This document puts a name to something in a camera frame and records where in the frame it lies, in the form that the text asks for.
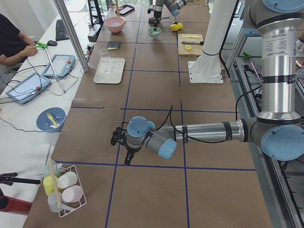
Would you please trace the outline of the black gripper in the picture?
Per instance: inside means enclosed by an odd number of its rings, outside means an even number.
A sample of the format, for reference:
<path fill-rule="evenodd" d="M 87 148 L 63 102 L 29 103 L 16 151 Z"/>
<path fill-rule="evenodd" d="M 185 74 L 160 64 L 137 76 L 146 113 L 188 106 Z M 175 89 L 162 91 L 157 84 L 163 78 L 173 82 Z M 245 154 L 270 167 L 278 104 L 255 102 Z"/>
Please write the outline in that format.
<path fill-rule="evenodd" d="M 147 13 L 150 14 L 152 11 L 154 12 L 153 17 L 148 19 L 149 23 L 153 23 L 154 31 L 157 30 L 158 24 L 161 21 L 162 17 L 162 8 L 163 7 L 155 7 L 155 8 L 148 8 Z"/>
<path fill-rule="evenodd" d="M 115 146 L 118 143 L 127 149 L 124 164 L 130 165 L 135 153 L 140 151 L 141 146 L 138 148 L 132 148 L 127 144 L 127 130 L 123 128 L 124 124 L 128 124 L 128 122 L 121 122 L 121 124 L 113 131 L 110 143 L 112 146 Z"/>

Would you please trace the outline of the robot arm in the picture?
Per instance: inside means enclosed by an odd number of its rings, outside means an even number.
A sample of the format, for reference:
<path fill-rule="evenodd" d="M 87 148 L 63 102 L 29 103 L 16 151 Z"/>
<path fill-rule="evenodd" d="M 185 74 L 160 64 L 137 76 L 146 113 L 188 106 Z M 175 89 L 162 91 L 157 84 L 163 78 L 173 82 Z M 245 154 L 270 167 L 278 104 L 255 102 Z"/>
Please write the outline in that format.
<path fill-rule="evenodd" d="M 149 19 L 151 23 L 153 23 L 154 31 L 157 30 L 157 27 L 162 18 L 162 9 L 165 6 L 171 13 L 172 16 L 177 16 L 182 7 L 186 6 L 189 0 L 156 0 L 155 4 L 148 8 L 147 13 L 150 14 L 152 11 L 154 12 L 154 16 Z"/>
<path fill-rule="evenodd" d="M 296 31 L 304 21 L 301 0 L 247 0 L 243 28 L 246 36 L 262 37 L 262 108 L 256 117 L 233 122 L 174 126 L 168 114 L 160 127 L 141 116 L 121 123 L 111 145 L 127 149 L 124 163 L 146 147 L 169 159 L 179 142 L 223 143 L 232 140 L 253 143 L 269 157 L 285 162 L 304 153 L 301 117 L 295 111 Z"/>

